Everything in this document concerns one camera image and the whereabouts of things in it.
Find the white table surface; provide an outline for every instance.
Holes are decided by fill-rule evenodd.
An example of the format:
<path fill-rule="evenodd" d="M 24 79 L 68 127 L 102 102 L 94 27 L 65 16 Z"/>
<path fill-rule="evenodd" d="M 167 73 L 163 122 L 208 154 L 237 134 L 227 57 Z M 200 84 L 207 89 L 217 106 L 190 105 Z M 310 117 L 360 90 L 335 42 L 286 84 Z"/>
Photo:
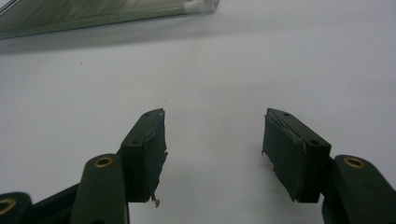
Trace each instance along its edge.
<path fill-rule="evenodd" d="M 0 40 L 0 193 L 36 203 L 76 184 L 163 107 L 161 205 L 130 204 L 131 223 L 323 223 L 261 156 L 266 108 L 395 188 L 395 21 L 394 0 L 221 0 L 211 15 Z"/>

